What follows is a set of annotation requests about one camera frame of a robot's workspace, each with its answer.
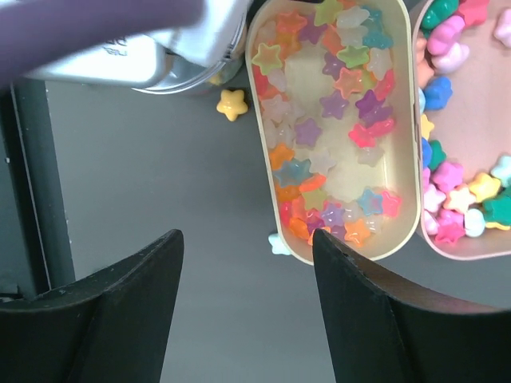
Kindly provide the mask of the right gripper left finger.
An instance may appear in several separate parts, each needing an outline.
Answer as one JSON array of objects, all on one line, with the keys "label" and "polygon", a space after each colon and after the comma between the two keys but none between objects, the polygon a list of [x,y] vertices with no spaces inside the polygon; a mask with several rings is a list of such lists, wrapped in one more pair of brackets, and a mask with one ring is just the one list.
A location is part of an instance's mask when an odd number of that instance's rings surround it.
[{"label": "right gripper left finger", "polygon": [[1,304],[3,382],[158,382],[184,257],[172,230],[86,278]]}]

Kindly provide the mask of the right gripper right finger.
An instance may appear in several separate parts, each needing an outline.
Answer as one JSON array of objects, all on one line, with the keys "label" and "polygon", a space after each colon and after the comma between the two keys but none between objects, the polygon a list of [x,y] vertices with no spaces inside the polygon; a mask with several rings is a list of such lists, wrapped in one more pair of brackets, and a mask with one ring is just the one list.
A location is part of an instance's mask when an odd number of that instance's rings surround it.
[{"label": "right gripper right finger", "polygon": [[336,381],[509,381],[508,310],[420,286],[323,230],[312,253]]}]

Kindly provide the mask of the tan tray translucent star candies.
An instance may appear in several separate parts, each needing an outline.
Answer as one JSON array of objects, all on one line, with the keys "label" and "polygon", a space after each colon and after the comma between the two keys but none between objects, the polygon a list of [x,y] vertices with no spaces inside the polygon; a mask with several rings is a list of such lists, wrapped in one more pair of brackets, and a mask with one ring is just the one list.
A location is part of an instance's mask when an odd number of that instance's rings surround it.
[{"label": "tan tray translucent star candies", "polygon": [[323,229],[371,260],[421,212],[413,22],[402,1],[267,1],[245,52],[283,252]]}]

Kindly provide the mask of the clear round jar lid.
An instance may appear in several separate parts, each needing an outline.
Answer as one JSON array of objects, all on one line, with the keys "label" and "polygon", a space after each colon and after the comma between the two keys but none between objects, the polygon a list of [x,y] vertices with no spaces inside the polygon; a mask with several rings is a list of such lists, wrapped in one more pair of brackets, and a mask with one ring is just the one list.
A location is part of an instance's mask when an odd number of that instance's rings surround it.
[{"label": "clear round jar lid", "polygon": [[[240,19],[240,23],[237,26],[236,31],[242,22],[246,22],[245,14]],[[191,89],[194,86],[196,77],[207,68],[186,61],[181,56],[177,56],[170,52],[166,53],[165,59],[168,69],[166,75],[154,86],[145,89],[135,89],[135,91],[153,95],[170,95],[178,93],[192,94]]]}]

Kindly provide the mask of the pink tray opaque star candies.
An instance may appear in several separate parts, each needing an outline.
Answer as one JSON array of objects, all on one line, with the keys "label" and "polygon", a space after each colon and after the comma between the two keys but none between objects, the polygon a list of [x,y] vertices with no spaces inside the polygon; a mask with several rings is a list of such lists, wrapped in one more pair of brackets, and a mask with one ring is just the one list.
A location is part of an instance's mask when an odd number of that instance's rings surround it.
[{"label": "pink tray opaque star candies", "polygon": [[510,4],[423,1],[410,13],[423,87],[424,240],[449,259],[510,252]]}]

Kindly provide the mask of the clear plastic jar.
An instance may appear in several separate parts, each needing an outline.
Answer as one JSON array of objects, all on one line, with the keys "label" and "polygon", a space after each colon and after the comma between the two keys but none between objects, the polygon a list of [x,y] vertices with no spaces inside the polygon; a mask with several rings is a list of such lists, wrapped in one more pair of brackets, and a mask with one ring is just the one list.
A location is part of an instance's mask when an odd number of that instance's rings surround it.
[{"label": "clear plastic jar", "polygon": [[204,69],[196,77],[191,89],[192,94],[207,93],[226,85],[235,77],[244,63],[246,37],[246,22],[242,22],[223,58],[212,67]]}]

